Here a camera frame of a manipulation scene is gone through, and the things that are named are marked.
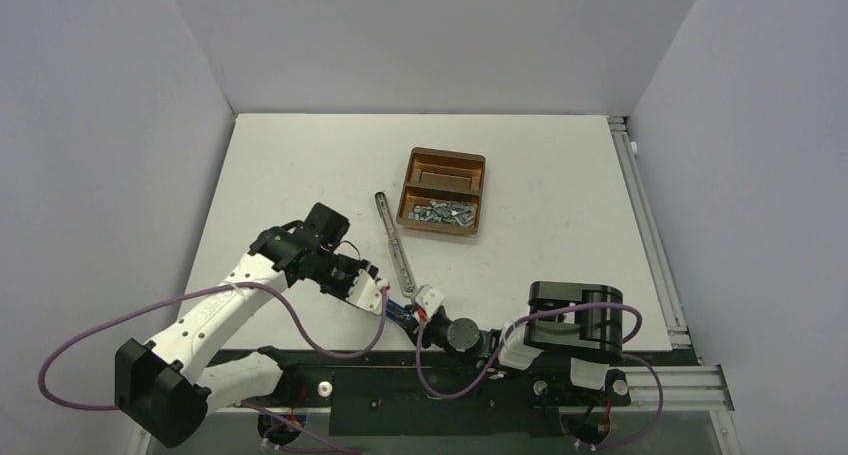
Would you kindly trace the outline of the brown wooden tray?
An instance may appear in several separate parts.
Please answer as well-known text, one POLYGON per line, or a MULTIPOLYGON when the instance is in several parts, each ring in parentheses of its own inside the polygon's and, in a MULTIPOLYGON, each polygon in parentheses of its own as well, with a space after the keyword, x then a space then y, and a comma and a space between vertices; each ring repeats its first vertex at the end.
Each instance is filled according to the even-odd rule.
POLYGON ((395 221, 404 228, 455 236, 474 236, 479 231, 486 174, 486 158, 465 152, 415 147, 411 150, 403 179, 395 221), (469 202, 477 208, 471 227, 425 223, 407 218, 415 205, 428 200, 469 202))

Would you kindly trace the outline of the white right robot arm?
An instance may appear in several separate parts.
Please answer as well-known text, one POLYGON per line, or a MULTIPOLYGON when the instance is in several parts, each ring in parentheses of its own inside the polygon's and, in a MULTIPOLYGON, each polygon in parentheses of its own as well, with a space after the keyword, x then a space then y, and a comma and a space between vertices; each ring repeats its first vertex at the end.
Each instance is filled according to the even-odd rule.
POLYGON ((536 281, 529 288, 528 314, 488 331, 470 318, 450 318, 443 301, 438 291, 420 291, 401 325, 417 355, 435 346, 480 369, 468 388, 445 399, 469 393, 485 376, 527 371, 550 353, 568 359, 567 394, 589 403, 604 391, 609 367, 623 358, 624 343, 642 324, 638 310, 624 304, 622 291, 601 284, 536 281))

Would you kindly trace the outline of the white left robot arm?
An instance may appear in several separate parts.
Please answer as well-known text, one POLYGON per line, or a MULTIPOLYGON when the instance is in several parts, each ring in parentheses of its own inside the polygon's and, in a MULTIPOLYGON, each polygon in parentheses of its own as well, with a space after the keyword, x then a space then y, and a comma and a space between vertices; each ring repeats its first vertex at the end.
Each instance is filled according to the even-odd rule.
POLYGON ((255 397, 289 403, 300 387, 295 363, 266 346, 213 365, 223 345, 269 301, 308 280, 320 292, 384 315, 389 284, 364 259, 336 253, 349 220, 317 203, 305 220, 259 234, 224 281, 172 325, 115 356, 115 404, 167 448, 188 440, 205 418, 255 397))

